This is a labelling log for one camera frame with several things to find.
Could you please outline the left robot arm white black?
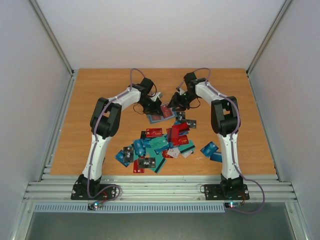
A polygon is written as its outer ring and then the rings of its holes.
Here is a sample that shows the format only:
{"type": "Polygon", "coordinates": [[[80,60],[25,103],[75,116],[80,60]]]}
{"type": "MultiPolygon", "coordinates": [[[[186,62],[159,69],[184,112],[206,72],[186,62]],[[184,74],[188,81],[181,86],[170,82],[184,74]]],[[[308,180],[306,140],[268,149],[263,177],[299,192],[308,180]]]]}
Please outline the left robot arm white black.
{"type": "Polygon", "coordinates": [[[112,137],[118,132],[122,111],[139,104],[144,114],[162,116],[161,92],[151,93],[154,82],[144,77],[138,84],[131,83],[123,92],[111,98],[99,98],[90,119],[91,146],[85,168],[71,191],[72,200],[113,201],[119,197],[121,187],[102,184],[102,167],[112,137]]]}

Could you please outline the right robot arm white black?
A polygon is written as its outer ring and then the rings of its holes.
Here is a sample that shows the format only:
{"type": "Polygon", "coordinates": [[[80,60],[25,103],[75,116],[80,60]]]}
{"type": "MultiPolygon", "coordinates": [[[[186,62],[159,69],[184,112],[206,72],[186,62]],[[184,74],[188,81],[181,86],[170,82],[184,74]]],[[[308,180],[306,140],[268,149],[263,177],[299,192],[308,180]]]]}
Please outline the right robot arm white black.
{"type": "Polygon", "coordinates": [[[177,87],[168,106],[174,111],[189,110],[191,102],[197,98],[204,99],[210,105],[211,127],[218,136],[222,156],[221,182],[217,193],[225,200],[231,199],[244,187],[237,152],[241,124],[237,99],[213,88],[206,78],[197,78],[195,72],[187,73],[183,81],[187,90],[177,87]]]}

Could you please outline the black card near right arm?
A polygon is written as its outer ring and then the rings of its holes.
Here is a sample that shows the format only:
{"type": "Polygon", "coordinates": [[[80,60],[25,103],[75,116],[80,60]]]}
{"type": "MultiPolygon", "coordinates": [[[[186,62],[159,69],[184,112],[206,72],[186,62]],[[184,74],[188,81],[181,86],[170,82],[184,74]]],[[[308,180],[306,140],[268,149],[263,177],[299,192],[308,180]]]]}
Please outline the black card near right arm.
{"type": "Polygon", "coordinates": [[[190,129],[197,128],[197,121],[193,119],[185,119],[184,122],[189,126],[190,129]]]}

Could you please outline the teal leather card holder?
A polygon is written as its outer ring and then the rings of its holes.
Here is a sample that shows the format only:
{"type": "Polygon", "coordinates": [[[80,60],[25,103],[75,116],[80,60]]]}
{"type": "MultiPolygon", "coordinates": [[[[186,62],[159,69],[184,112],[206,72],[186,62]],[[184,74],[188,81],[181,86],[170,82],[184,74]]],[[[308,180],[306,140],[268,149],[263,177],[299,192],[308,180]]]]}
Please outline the teal leather card holder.
{"type": "Polygon", "coordinates": [[[161,116],[161,121],[151,121],[149,114],[147,115],[147,119],[148,119],[150,124],[155,124],[155,123],[159,123],[159,122],[163,122],[163,121],[169,120],[169,119],[164,119],[163,115],[160,115],[160,116],[161,116]]]}

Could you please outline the red gold VIP card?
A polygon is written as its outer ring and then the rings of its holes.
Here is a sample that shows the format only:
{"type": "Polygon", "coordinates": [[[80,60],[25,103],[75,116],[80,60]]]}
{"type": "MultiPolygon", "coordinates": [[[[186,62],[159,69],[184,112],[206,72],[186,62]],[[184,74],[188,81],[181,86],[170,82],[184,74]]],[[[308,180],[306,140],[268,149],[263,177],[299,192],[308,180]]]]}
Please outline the red gold VIP card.
{"type": "Polygon", "coordinates": [[[168,103],[164,103],[160,106],[161,111],[163,113],[163,118],[164,119],[170,119],[175,117],[175,113],[172,111],[171,108],[168,108],[168,103]]]}

